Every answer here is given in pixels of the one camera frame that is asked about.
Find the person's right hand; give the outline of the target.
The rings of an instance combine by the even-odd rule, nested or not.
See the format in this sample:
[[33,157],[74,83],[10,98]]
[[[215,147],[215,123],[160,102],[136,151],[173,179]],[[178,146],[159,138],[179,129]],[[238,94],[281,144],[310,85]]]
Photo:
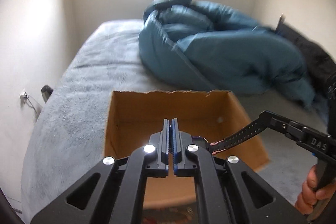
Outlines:
[[297,197],[294,207],[301,214],[311,214],[313,207],[318,201],[330,199],[335,192],[335,182],[327,186],[317,189],[317,165],[313,165],[307,174],[306,180],[302,184],[302,191]]

